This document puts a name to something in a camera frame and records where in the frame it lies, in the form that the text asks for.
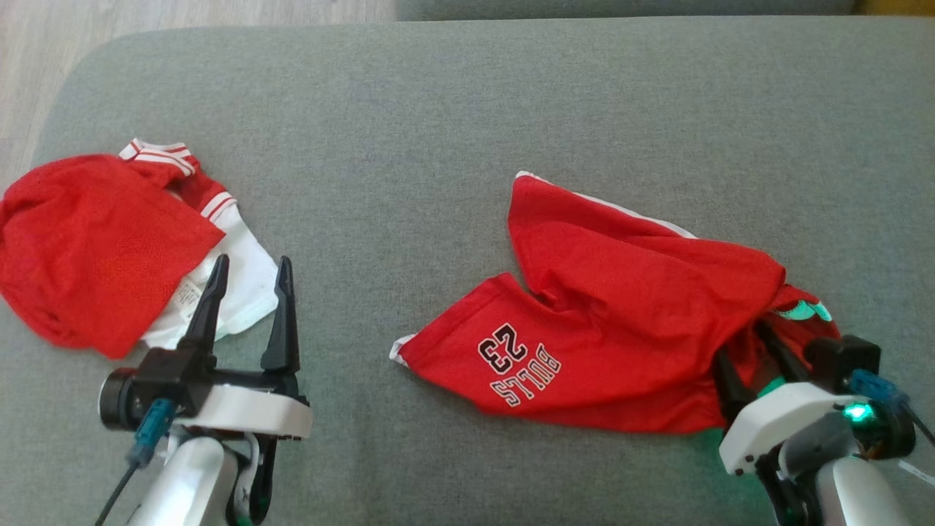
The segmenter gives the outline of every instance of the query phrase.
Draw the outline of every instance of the gray couch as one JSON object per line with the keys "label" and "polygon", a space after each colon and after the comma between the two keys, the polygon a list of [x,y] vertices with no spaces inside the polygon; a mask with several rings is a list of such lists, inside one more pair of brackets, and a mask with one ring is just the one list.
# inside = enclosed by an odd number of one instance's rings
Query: gray couch
{"label": "gray couch", "polygon": [[402,21],[653,17],[672,15],[846,15],[855,0],[396,0]]}
{"label": "gray couch", "polygon": [[[152,33],[80,64],[35,163],[185,141],[292,257],[316,420],[280,448],[271,526],[768,524],[757,482],[723,473],[718,431],[484,416],[390,343],[516,270],[505,214],[529,169],[768,251],[884,347],[885,375],[935,421],[932,49],[934,21],[850,17]],[[269,329],[222,340],[222,365],[254,367]],[[4,303],[0,334],[0,524],[88,524],[131,443],[95,412],[119,364],[50,347]],[[925,444],[911,461],[935,471]],[[883,469],[927,524],[931,488]]]}

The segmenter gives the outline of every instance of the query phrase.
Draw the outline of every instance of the clothing tag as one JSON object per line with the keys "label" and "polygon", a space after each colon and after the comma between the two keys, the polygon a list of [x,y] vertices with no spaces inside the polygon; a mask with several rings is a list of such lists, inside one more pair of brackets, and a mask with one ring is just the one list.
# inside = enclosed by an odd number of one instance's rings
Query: clothing tag
{"label": "clothing tag", "polygon": [[899,467],[902,468],[902,469],[904,469],[904,470],[906,470],[906,471],[908,471],[909,473],[911,473],[911,474],[913,474],[913,475],[919,477],[919,478],[922,479],[922,481],[925,482],[926,484],[929,484],[930,486],[935,487],[935,476],[927,475],[927,474],[925,474],[925,473],[922,473],[922,470],[920,470],[919,468],[913,466],[912,464],[910,464],[910,463],[907,462],[906,460],[900,460],[900,461],[899,461]]}
{"label": "clothing tag", "polygon": [[179,288],[172,295],[172,304],[179,309],[179,314],[185,319],[190,319],[194,314],[195,307],[198,306],[198,300],[201,300],[202,289],[195,285],[192,280],[184,277],[179,283]]}

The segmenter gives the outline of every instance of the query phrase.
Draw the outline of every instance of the red shorts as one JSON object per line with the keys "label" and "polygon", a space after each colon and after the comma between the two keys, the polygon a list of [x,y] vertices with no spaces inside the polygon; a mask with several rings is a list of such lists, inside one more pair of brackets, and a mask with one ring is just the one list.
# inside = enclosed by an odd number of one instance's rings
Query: red shorts
{"label": "red shorts", "polygon": [[509,274],[490,278],[391,355],[487,413],[615,431],[719,427],[717,349],[728,345],[749,384],[765,356],[756,320],[797,353],[838,336],[769,255],[526,172],[509,228],[532,294]]}

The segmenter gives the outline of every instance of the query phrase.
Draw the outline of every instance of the black cable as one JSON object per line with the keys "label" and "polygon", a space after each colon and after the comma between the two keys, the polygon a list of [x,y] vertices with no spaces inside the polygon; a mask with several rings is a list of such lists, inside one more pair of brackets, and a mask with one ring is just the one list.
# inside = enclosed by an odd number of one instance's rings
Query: black cable
{"label": "black cable", "polygon": [[917,415],[915,411],[913,411],[913,408],[910,407],[908,403],[904,403],[902,408],[906,410],[906,414],[909,415],[909,419],[913,422],[913,424],[915,424],[915,427],[919,428],[922,434],[926,435],[928,441],[931,442],[933,446],[935,446],[935,435],[933,435],[932,431],[922,423],[922,419],[919,418],[919,415]]}
{"label": "black cable", "polygon": [[136,472],[138,467],[138,462],[130,462],[130,467],[127,468],[126,473],[123,474],[123,478],[120,479],[120,483],[117,484],[117,487],[114,488],[114,491],[110,493],[108,503],[104,504],[104,509],[101,510],[101,514],[97,516],[97,522],[94,523],[94,526],[104,526],[104,520],[108,517],[110,509],[114,507],[114,504],[117,503],[117,498],[120,497],[120,494],[123,492],[123,488],[126,487],[127,482],[130,482],[130,477],[133,476],[133,473]]}

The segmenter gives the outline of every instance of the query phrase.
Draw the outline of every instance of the red garment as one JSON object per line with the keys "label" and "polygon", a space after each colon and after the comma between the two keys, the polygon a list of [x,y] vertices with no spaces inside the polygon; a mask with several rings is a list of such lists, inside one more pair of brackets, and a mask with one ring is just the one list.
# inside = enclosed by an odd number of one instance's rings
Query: red garment
{"label": "red garment", "polygon": [[187,186],[164,166],[83,155],[9,187],[0,201],[0,292],[40,336],[125,357],[221,240],[164,190]]}
{"label": "red garment", "polygon": [[767,254],[521,172],[509,217],[533,296],[509,274],[482,283],[398,346],[399,361],[483,411],[615,431],[724,425],[710,375],[729,343],[750,382],[762,316],[796,352],[832,323],[770,314],[800,300]]}

